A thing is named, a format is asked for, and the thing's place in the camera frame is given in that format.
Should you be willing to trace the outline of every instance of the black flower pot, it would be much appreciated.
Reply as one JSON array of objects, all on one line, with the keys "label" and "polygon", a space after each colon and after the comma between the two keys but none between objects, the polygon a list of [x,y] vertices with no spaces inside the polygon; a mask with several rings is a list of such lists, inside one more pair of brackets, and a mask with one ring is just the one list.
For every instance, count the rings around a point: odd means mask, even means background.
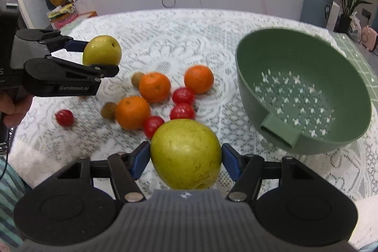
[{"label": "black flower pot", "polygon": [[347,17],[346,15],[342,14],[340,16],[339,24],[335,28],[335,31],[340,32],[342,34],[346,34],[348,32],[350,22],[352,22],[352,19],[350,17]]},{"label": "black flower pot", "polygon": [[47,9],[52,11],[55,9],[55,6],[50,2],[50,0],[45,0]]}]

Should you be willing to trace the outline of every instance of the green colander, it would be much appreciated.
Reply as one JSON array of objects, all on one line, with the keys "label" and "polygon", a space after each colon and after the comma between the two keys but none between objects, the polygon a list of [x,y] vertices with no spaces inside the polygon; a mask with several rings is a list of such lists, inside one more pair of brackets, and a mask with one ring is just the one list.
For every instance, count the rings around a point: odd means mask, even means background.
[{"label": "green colander", "polygon": [[236,51],[239,90],[252,125],[297,154],[335,150],[370,124],[364,82],[329,43],[288,29],[247,35]]}]

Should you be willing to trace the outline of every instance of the yellow-green fruit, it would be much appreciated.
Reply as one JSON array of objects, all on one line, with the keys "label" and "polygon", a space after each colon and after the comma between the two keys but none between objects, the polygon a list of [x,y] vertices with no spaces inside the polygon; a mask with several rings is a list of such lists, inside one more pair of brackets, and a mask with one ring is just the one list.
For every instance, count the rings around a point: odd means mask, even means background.
[{"label": "yellow-green fruit", "polygon": [[190,119],[164,123],[151,140],[157,174],[173,189],[205,189],[218,178],[220,143],[207,126]]},{"label": "yellow-green fruit", "polygon": [[114,64],[119,65],[122,50],[112,36],[97,36],[90,40],[83,51],[83,65]]}]

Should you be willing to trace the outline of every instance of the colander handle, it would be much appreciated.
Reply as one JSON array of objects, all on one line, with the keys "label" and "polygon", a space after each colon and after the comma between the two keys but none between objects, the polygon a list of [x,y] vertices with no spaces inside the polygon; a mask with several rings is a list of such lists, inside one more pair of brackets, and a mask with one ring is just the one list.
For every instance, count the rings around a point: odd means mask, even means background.
[{"label": "colander handle", "polygon": [[278,142],[284,143],[289,148],[295,146],[301,135],[299,130],[286,124],[271,113],[269,113],[261,123],[261,129]]}]

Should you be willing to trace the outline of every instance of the cherry tomato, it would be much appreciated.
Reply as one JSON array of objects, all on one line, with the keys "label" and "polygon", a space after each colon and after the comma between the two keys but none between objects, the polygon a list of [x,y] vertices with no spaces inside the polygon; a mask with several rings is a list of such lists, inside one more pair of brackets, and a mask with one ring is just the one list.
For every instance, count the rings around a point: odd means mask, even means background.
[{"label": "cherry tomato", "polygon": [[55,114],[55,119],[56,122],[63,127],[70,127],[75,122],[75,117],[73,116],[72,112],[67,109],[59,110]]},{"label": "cherry tomato", "polygon": [[161,117],[158,117],[157,115],[149,117],[143,125],[144,134],[151,140],[156,130],[163,124],[164,120]]},{"label": "cherry tomato", "polygon": [[195,111],[193,106],[187,103],[180,103],[173,107],[169,115],[171,120],[174,119],[195,119]]},{"label": "cherry tomato", "polygon": [[177,105],[180,103],[187,103],[189,105],[194,105],[195,93],[189,88],[178,88],[173,92],[172,101]]}]

